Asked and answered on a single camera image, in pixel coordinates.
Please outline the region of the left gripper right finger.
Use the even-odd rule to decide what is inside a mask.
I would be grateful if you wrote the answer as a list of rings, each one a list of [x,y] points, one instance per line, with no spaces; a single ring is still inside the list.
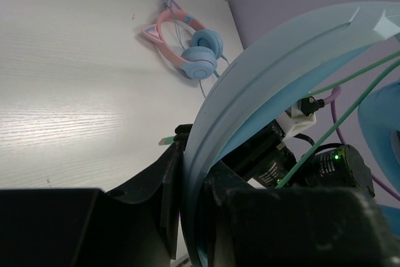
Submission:
[[[209,266],[399,265],[387,218],[358,189],[256,189],[217,163],[204,198]]]

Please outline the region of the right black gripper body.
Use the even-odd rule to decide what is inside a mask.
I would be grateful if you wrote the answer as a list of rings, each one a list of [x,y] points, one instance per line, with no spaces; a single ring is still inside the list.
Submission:
[[[296,164],[285,136],[278,122],[271,121],[219,162],[245,181],[254,179],[267,189],[275,188]]]

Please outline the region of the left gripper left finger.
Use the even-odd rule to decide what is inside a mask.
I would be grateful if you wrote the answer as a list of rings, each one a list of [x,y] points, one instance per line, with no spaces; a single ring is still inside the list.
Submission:
[[[176,257],[183,147],[104,192],[1,191],[2,266],[169,266]]]

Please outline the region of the light blue headphones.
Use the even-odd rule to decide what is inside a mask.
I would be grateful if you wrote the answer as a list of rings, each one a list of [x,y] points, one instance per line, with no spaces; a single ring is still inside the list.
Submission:
[[[241,53],[209,92],[184,153],[181,223],[194,266],[196,210],[211,167],[332,73],[373,44],[399,33],[399,4],[335,4],[292,18]]]

